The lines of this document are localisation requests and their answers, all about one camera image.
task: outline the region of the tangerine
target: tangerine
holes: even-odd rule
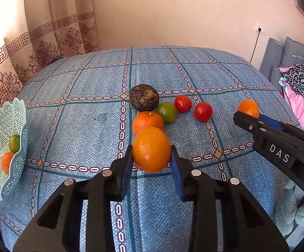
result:
[[[259,106],[252,99],[246,99],[242,101],[239,104],[237,111],[246,113],[249,116],[253,116],[254,118],[259,118]]]
[[[6,175],[9,175],[10,163],[13,156],[14,156],[13,152],[7,152],[1,158],[1,167],[3,168],[3,171],[5,172]]]
[[[156,127],[142,129],[132,143],[132,156],[143,171],[157,173],[166,168],[171,146],[165,133]]]
[[[164,121],[157,113],[145,111],[138,113],[132,121],[132,131],[136,135],[142,129],[147,127],[156,127],[161,130],[164,129]]]

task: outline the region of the blue fabric tablecloth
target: blue fabric tablecloth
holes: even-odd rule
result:
[[[125,153],[134,139],[136,111],[123,98],[141,83],[153,86],[160,101],[173,102],[185,94],[193,104],[211,104],[214,115],[208,122],[197,121],[192,109],[166,124],[165,133],[181,157],[211,177],[238,177],[273,216],[287,179],[252,150],[252,136],[232,120],[239,103],[250,98],[262,114],[298,125],[272,84],[227,52],[167,46],[107,50],[62,58],[42,69],[19,94],[27,103],[29,145],[19,187],[0,206],[1,231],[10,250],[66,178],[89,179]],[[187,251],[192,203],[177,198],[170,168],[147,174],[134,167],[127,197],[112,203],[111,210],[117,251]],[[218,223],[221,250],[220,215]]]

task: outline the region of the gray cushion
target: gray cushion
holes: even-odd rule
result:
[[[270,82],[277,89],[278,92],[282,92],[283,88],[279,84],[279,79],[282,77],[282,73],[280,72],[277,66],[272,66],[272,72],[270,76]]]
[[[287,37],[280,67],[291,67],[304,63],[304,45]]]
[[[284,45],[273,38],[269,39],[265,55],[261,64],[260,72],[270,80],[272,66],[280,66],[281,58],[284,53]]]

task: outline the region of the pink cloth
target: pink cloth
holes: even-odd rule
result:
[[[281,72],[286,72],[290,68],[291,67],[279,68],[279,69]],[[293,113],[295,114],[295,116],[300,122],[300,125],[304,129],[304,97],[294,92],[287,82],[284,81],[283,83],[287,86],[287,93],[288,93],[288,97],[285,98],[285,100],[286,101],[287,99],[289,100],[289,102],[287,103],[289,103],[289,105],[291,106]]]

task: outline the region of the fruit bowl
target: fruit bowl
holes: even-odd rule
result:
[[[15,98],[13,103],[5,102],[0,108],[0,161],[9,152],[9,139],[13,134],[20,136],[20,149],[13,156],[9,175],[6,175],[0,163],[0,203],[9,198],[18,186],[27,153],[26,108],[23,100]]]

